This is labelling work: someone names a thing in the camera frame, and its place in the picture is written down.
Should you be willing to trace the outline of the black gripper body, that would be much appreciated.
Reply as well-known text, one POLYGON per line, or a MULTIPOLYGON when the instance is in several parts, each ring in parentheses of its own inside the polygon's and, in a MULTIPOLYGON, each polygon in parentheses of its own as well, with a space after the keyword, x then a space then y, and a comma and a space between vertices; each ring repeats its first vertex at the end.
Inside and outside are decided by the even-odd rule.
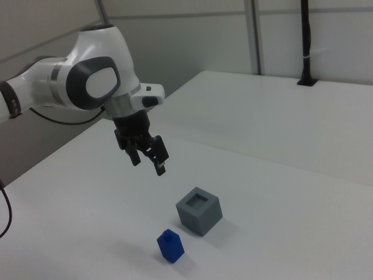
POLYGON ((114 134, 121 150, 128 149, 128 144, 141 149, 149 148, 152 137, 149 134, 150 121, 146 110, 112 120, 116 127, 114 134))

